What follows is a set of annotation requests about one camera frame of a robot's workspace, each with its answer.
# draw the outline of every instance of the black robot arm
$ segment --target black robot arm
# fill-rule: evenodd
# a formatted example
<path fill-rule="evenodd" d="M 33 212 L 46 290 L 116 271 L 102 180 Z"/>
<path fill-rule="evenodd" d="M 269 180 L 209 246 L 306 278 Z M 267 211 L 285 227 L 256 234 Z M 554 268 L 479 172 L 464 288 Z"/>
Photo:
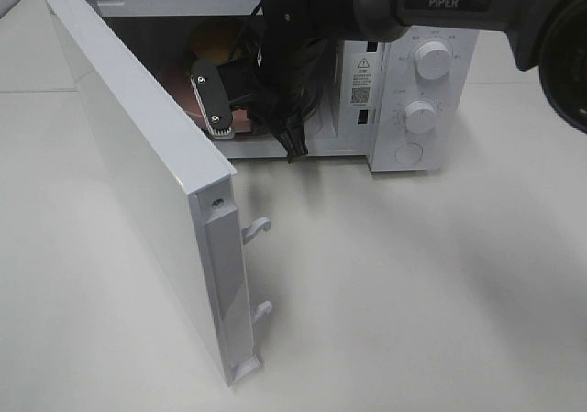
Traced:
<path fill-rule="evenodd" d="M 412 25 L 505 32 L 517 67 L 538 65 L 550 103 L 587 132 L 587 0 L 261 0 L 261 6 L 267 30 L 247 71 L 264 95 L 251 97 L 249 114 L 282 143 L 289 161 L 307 153 L 302 98 L 327 41 L 391 42 Z"/>

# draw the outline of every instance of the table surface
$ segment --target table surface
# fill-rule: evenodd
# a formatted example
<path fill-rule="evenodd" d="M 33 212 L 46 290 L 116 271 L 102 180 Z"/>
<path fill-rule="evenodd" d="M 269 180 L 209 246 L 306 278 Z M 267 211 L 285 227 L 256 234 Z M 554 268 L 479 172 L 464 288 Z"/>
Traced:
<path fill-rule="evenodd" d="M 587 139 L 500 62 L 503 36 L 482 36 L 439 172 L 235 162 L 243 223 L 273 222 L 246 260 L 275 310 L 264 368 L 228 389 L 116 200 L 43 10 L 0 20 L 0 410 L 585 410 Z"/>

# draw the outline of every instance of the open microwave door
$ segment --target open microwave door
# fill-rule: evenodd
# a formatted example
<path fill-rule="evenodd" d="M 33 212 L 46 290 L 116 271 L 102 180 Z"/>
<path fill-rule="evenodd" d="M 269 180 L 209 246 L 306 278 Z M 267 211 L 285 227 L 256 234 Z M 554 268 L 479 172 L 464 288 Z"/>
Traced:
<path fill-rule="evenodd" d="M 48 4 L 113 185 L 231 385 L 259 367 L 243 234 L 269 221 L 241 231 L 235 169 L 85 0 Z"/>

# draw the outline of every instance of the warning label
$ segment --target warning label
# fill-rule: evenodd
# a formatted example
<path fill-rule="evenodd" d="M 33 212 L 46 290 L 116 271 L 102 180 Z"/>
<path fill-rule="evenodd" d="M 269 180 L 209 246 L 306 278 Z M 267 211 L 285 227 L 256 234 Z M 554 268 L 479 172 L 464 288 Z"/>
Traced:
<path fill-rule="evenodd" d="M 375 59 L 372 53 L 356 54 L 352 57 L 352 83 L 350 84 L 350 104 L 368 108 L 373 102 L 375 84 Z"/>

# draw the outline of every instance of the white microwave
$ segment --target white microwave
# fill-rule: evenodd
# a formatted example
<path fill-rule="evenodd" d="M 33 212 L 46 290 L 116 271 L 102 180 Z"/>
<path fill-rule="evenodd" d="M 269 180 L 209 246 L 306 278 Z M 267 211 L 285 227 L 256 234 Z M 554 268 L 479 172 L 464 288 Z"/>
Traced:
<path fill-rule="evenodd" d="M 246 126 L 211 139 L 164 74 L 198 26 L 242 20 L 258 2 L 48 0 L 113 184 L 229 385 L 260 367 L 253 324 L 271 304 L 251 310 L 243 259 L 270 222 L 241 229 L 228 160 L 285 150 Z M 413 27 L 392 44 L 332 43 L 305 122 L 310 156 L 365 157 L 374 172 L 439 168 L 477 34 Z"/>

